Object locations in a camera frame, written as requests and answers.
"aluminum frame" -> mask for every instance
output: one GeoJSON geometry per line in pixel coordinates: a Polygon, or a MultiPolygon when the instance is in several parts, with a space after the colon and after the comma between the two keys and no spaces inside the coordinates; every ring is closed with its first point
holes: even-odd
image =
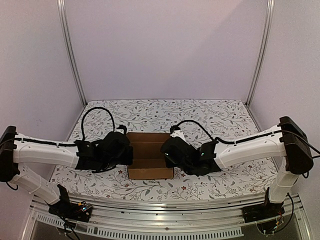
{"type": "Polygon", "coordinates": [[[68,21],[67,21],[65,0],[57,0],[57,5],[58,5],[61,28],[62,28],[62,33],[63,33],[63,39],[64,39],[66,51],[68,54],[74,83],[76,86],[76,90],[79,94],[80,101],[81,101],[82,105],[85,107],[88,104],[88,101],[86,99],[86,95],[85,95],[85,92],[84,92],[84,89],[83,89],[83,86],[81,83],[80,74],[78,71],[76,58],[75,58],[74,50],[73,50],[72,43],[71,43],[70,32],[69,32],[68,21]]]}
{"type": "Polygon", "coordinates": [[[263,66],[263,62],[264,62],[264,58],[265,58],[265,54],[266,54],[266,49],[267,49],[267,45],[268,45],[268,39],[269,39],[269,35],[270,35],[272,17],[274,14],[274,7],[275,7],[275,0],[268,0],[267,8],[266,8],[266,16],[265,16],[265,21],[264,21],[263,36],[262,36],[262,41],[261,41],[260,50],[259,50],[259,56],[258,56],[258,60],[255,65],[252,82],[251,82],[249,93],[248,93],[248,96],[247,96],[247,99],[245,102],[245,105],[248,106],[248,108],[250,108],[251,103],[254,99],[259,76],[260,76],[261,69],[263,66]]]}
{"type": "MultiPolygon", "coordinates": [[[[293,194],[292,198],[298,231],[303,240],[311,240],[310,226],[300,197],[293,194]]],[[[233,232],[244,226],[255,225],[255,222],[244,222],[241,208],[262,203],[264,194],[190,202],[141,202],[70,194],[70,200],[75,203],[86,200],[93,204],[90,222],[76,222],[75,231],[81,234],[107,239],[119,239],[122,234],[129,234],[135,239],[145,240],[151,239],[150,236],[163,236],[167,240],[197,236],[201,240],[201,236],[205,239],[209,234],[233,232]]],[[[292,210],[289,198],[285,199],[283,206],[284,216],[289,216],[292,210]]],[[[48,205],[42,199],[34,197],[30,209],[32,213],[23,240],[30,240],[30,229],[33,229],[36,221],[62,228],[60,219],[48,213],[48,205]]],[[[225,239],[232,237],[236,236],[226,235],[225,239]]]]}

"white wall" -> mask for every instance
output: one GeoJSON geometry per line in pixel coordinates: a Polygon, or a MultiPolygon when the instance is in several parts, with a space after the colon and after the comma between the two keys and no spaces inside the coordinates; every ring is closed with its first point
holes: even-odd
{"type": "MultiPolygon", "coordinates": [[[[275,2],[270,38],[252,104],[263,128],[290,116],[320,149],[320,2],[275,2]]],[[[313,236],[320,236],[320,160],[297,183],[313,236]]]]}
{"type": "MultiPolygon", "coordinates": [[[[0,1],[0,29],[0,132],[14,125],[29,136],[65,140],[82,106],[57,1],[0,1]]],[[[52,170],[32,167],[44,177],[52,170]]],[[[0,239],[19,239],[31,199],[0,183],[0,239]]]]}
{"type": "Polygon", "coordinates": [[[68,0],[88,100],[245,100],[267,1],[68,0]]]}

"floral tablecloth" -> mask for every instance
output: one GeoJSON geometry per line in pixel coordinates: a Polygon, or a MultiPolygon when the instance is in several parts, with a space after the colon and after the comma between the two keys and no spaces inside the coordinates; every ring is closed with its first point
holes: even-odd
{"type": "MultiPolygon", "coordinates": [[[[104,100],[91,101],[84,112],[93,107],[109,109],[116,125],[126,125],[129,132],[168,133],[181,120],[201,123],[213,137],[231,140],[257,133],[257,128],[245,106],[238,100],[104,100]]],[[[79,121],[70,141],[81,139],[79,121]]],[[[104,111],[94,110],[85,120],[86,140],[103,138],[112,130],[112,123],[104,111]]],[[[209,140],[193,123],[181,126],[186,140],[199,147],[209,140]]],[[[92,174],[57,165],[51,182],[59,183],[74,194],[113,199],[140,201],[188,201],[228,198],[262,193],[276,177],[271,159],[233,165],[222,172],[205,176],[186,175],[174,169],[174,178],[166,180],[128,179],[127,167],[92,174]]]]}

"cardboard box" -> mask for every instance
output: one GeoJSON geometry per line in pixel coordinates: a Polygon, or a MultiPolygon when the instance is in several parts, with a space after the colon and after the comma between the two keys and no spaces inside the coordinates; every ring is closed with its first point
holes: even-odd
{"type": "Polygon", "coordinates": [[[126,134],[133,147],[133,164],[128,176],[133,180],[172,179],[174,169],[167,168],[165,156],[160,152],[169,133],[129,132],[126,134]]]}

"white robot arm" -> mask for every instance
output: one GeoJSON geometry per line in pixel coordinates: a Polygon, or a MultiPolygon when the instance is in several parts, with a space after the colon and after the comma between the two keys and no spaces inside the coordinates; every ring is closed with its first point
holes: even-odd
{"type": "Polygon", "coordinates": [[[171,127],[171,138],[161,147],[168,167],[179,167],[186,174],[203,176],[219,172],[231,165],[269,157],[284,157],[279,172],[265,194],[265,202],[244,207],[243,218],[253,222],[283,213],[283,202],[298,177],[314,165],[306,134],[287,116],[280,124],[254,135],[232,141],[215,139],[196,121],[184,120],[171,127]],[[211,138],[198,149],[186,142],[179,125],[193,122],[211,138]]]}
{"type": "Polygon", "coordinates": [[[25,163],[62,165],[94,173],[108,171],[117,164],[131,165],[133,150],[125,136],[126,127],[120,126],[96,142],[48,141],[16,133],[9,126],[0,139],[0,182],[16,184],[43,199],[49,212],[63,218],[88,222],[91,205],[70,203],[67,190],[48,182],[25,163]]]}

